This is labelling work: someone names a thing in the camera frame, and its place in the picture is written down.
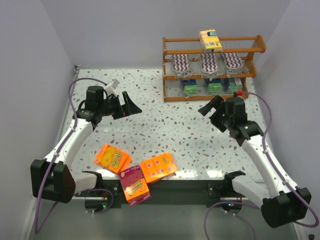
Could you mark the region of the blue green sponge pack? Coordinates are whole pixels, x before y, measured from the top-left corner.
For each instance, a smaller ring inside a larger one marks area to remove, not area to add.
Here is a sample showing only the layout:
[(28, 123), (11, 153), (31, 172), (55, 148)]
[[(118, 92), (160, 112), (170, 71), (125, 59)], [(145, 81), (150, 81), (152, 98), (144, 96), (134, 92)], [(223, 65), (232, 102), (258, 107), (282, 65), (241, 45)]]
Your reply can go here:
[(225, 78), (224, 79), (224, 91), (228, 94), (241, 91), (243, 84), (240, 78)]
[(212, 80), (206, 78), (205, 83), (207, 92), (210, 95), (219, 94), (223, 89), (222, 80), (220, 78), (214, 78)]
[(198, 93), (198, 85), (195, 79), (181, 80), (180, 84), (184, 96), (193, 96)]

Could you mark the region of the pink grey zigzag sponge pack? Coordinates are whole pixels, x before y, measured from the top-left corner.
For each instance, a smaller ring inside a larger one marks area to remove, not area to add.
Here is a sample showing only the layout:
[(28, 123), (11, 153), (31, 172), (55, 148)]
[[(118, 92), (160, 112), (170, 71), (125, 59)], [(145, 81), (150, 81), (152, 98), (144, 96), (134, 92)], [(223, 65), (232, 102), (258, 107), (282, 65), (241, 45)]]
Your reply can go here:
[(245, 62), (238, 53), (225, 52), (222, 53), (222, 57), (225, 64), (226, 74), (228, 76), (238, 75), (243, 72)]

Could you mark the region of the silver scourer pack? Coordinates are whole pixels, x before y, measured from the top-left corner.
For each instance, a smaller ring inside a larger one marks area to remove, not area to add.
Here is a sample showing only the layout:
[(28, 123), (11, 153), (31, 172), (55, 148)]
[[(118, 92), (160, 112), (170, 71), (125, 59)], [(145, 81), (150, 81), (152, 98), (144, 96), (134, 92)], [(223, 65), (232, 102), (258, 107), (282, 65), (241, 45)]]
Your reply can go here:
[(176, 78), (188, 78), (193, 75), (188, 54), (172, 55), (172, 71)]

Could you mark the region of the orange Scrub Daddy box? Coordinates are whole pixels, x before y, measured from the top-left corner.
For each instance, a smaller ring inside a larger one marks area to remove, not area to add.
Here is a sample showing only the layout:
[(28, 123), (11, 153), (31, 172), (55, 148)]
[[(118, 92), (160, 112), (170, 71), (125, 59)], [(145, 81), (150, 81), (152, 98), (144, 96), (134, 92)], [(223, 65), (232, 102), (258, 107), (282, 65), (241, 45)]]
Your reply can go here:
[(132, 158), (128, 153), (111, 145), (104, 144), (93, 162), (115, 174), (119, 174), (129, 167)]

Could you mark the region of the yellow sponge pack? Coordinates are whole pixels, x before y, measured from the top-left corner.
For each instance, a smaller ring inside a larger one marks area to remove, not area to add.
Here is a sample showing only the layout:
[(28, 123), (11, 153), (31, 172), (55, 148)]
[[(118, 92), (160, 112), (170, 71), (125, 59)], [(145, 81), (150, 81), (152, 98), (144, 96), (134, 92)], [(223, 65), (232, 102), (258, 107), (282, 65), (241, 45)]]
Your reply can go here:
[(200, 31), (199, 40), (205, 53), (215, 53), (223, 51), (223, 46), (218, 38), (215, 29)]

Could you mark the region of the orange Scrub Mommy box back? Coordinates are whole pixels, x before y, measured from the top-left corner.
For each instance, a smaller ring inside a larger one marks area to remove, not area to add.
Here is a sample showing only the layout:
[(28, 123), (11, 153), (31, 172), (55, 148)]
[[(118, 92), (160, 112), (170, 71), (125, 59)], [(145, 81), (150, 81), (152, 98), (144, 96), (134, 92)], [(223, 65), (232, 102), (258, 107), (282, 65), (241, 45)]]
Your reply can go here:
[(147, 184), (170, 177), (177, 171), (177, 166), (170, 152), (165, 152), (142, 161), (140, 168)]

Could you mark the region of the pink Scrub Mommy box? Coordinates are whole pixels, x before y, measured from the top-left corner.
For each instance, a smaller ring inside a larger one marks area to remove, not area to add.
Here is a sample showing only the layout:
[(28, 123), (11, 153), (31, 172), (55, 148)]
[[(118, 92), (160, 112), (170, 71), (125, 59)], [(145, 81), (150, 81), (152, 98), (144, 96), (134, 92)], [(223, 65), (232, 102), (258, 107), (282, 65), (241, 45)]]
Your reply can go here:
[(148, 184), (139, 165), (119, 172), (119, 177), (125, 199), (130, 206), (151, 198)]

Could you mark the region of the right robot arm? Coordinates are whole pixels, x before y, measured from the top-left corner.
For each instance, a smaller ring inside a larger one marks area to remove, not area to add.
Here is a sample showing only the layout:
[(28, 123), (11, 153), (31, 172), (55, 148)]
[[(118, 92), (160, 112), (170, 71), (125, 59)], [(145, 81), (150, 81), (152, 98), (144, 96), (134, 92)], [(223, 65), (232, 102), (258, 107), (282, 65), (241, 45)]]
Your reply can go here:
[(198, 112), (205, 116), (211, 109), (210, 123), (230, 136), (247, 153), (263, 178), (265, 187), (251, 181), (242, 171), (226, 174), (220, 193), (236, 192), (254, 203), (266, 223), (277, 228), (305, 218), (312, 195), (298, 184), (282, 168), (266, 144), (264, 133), (255, 121), (248, 120), (245, 101), (240, 96), (224, 100), (215, 96)]

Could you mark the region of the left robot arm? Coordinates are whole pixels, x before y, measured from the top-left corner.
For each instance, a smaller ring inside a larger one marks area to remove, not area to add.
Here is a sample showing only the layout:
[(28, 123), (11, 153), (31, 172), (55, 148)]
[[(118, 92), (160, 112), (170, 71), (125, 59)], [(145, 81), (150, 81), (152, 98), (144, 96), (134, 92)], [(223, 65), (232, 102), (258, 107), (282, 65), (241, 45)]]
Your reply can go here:
[(124, 104), (118, 95), (105, 94), (102, 86), (89, 86), (65, 135), (44, 159), (32, 162), (30, 174), (35, 198), (68, 203), (77, 193), (103, 187), (103, 178), (98, 172), (83, 171), (72, 175), (69, 168), (76, 154), (103, 117), (112, 116), (117, 120), (142, 113), (126, 91), (122, 92)]

